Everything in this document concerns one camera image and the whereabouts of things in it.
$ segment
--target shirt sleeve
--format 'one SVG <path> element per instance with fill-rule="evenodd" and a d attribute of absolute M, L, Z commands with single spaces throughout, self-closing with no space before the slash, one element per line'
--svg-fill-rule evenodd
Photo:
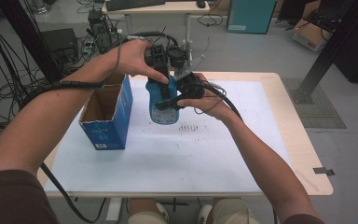
<path fill-rule="evenodd" d="M 0 171 L 0 223 L 59 223 L 35 176 Z"/>

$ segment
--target black metal frame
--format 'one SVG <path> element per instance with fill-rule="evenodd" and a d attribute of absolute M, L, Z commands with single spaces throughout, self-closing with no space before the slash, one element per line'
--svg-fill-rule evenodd
<path fill-rule="evenodd" d="M 327 42 L 312 68 L 298 87 L 291 92 L 296 104 L 312 104 L 311 95 L 318 83 L 322 80 L 331 64 L 338 56 L 341 49 L 347 44 L 358 27 L 358 0 L 354 1 L 351 8 L 335 30 L 331 39 Z"/>
<path fill-rule="evenodd" d="M 0 0 L 0 9 L 34 58 L 46 79 L 50 83 L 61 80 L 62 73 L 48 52 L 46 43 L 22 8 L 20 0 Z"/>

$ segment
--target white tabletop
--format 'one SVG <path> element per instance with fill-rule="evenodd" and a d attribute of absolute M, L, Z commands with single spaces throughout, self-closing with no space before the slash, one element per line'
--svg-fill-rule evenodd
<path fill-rule="evenodd" d="M 205 75 L 244 79 L 245 82 L 221 84 L 245 122 L 292 164 L 309 194 L 332 192 L 327 177 L 312 171 L 321 164 L 277 75 Z M 137 92 L 144 89 L 144 83 L 138 85 L 133 86 L 134 105 L 125 150 L 95 151 L 76 119 L 62 139 L 52 170 L 70 194 L 104 197 L 261 194 L 227 129 L 219 121 L 196 115 L 188 108 L 181 110 L 181 118 L 175 125 L 154 124 L 147 114 L 147 91 Z M 280 98 L 271 97 L 271 91 Z M 279 101 L 284 104 L 277 107 Z M 58 194 L 50 183 L 45 190 L 48 195 Z"/>
<path fill-rule="evenodd" d="M 137 7 L 131 9 L 107 11 L 106 5 L 103 4 L 103 13 L 109 14 L 148 14 L 148 13 L 188 13 L 200 14 L 208 13 L 210 10 L 208 3 L 205 2 L 205 8 L 199 8 L 196 2 L 166 2 L 164 5 L 152 7 Z"/>

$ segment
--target teal panel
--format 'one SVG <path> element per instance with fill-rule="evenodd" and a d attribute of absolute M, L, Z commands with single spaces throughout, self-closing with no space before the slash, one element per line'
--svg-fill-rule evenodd
<path fill-rule="evenodd" d="M 269 29 L 276 0 L 231 0 L 227 31 L 265 34 Z"/>

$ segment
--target white paper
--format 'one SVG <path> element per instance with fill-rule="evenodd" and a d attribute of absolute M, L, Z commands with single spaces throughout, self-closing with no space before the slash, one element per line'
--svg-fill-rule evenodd
<path fill-rule="evenodd" d="M 244 122 L 290 164 L 260 82 L 215 81 Z M 226 126 L 193 108 L 179 121 L 158 125 L 148 114 L 145 80 L 131 80 L 133 105 L 124 150 L 98 151 L 76 117 L 57 152 L 52 172 L 72 193 L 260 193 Z M 50 181 L 45 191 L 56 188 Z"/>

